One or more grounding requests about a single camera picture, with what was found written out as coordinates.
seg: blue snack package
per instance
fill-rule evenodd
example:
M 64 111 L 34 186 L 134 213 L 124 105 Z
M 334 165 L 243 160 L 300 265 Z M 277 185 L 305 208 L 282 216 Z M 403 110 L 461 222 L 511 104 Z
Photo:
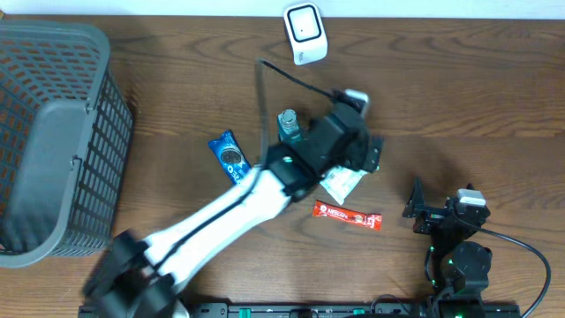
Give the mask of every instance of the blue snack package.
M 234 185 L 238 185 L 247 175 L 251 166 L 244 157 L 243 152 L 239 149 L 233 132 L 228 130 L 217 140 L 208 142 L 208 146 L 214 152 L 216 158 L 220 162 L 223 170 L 230 177 Z

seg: bottle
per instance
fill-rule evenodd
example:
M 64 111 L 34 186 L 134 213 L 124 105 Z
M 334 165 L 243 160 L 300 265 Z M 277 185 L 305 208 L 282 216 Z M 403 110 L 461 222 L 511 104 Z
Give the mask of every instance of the bottle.
M 293 143 L 302 140 L 302 132 L 298 125 L 297 113 L 294 110 L 285 110 L 277 118 L 279 125 L 279 140 Z

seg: wooden tabletop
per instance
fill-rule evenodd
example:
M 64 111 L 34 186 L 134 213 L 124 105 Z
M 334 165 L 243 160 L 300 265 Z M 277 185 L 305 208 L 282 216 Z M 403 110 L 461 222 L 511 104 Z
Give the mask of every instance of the wooden tabletop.
M 430 238 L 401 214 L 414 176 L 440 205 L 472 182 L 492 215 L 485 228 L 531 243 L 554 272 L 533 317 L 565 311 L 565 28 L 563 22 L 457 19 L 325 19 L 328 56 L 292 63 L 282 19 L 9 17 L 94 24 L 110 39 L 111 67 L 137 112 L 115 234 L 140 239 L 189 216 L 230 188 L 207 142 L 227 129 L 251 162 L 260 122 L 253 62 L 264 57 L 324 88 L 367 92 L 367 124 L 386 138 L 380 170 L 345 207 L 381 213 L 381 232 L 311 217 L 318 188 L 217 255 L 185 296 L 233 302 L 359 302 L 383 293 L 431 293 L 423 262 Z M 286 108 L 301 120 L 330 103 L 269 72 L 272 136 Z M 522 311 L 545 278 L 519 246 L 477 234 L 493 250 L 485 300 Z M 98 256 L 48 258 L 0 269 L 0 316 L 76 317 Z

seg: red snack package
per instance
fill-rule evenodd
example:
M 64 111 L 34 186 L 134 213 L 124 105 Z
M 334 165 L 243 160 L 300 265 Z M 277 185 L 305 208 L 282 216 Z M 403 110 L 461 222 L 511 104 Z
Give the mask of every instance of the red snack package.
M 380 224 L 382 223 L 382 215 L 359 213 L 347 208 L 334 207 L 318 200 L 316 200 L 316 204 L 314 204 L 312 215 L 328 216 L 346 223 L 368 227 L 375 231 L 380 231 Z

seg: basket bottom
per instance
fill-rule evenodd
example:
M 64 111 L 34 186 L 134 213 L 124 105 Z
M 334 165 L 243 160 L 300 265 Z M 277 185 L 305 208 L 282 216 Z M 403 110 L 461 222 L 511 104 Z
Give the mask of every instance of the basket bottom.
M 35 116 L 2 223 L 2 244 L 24 253 L 43 243 L 55 229 L 72 157 L 87 114 L 85 103 L 55 100 Z

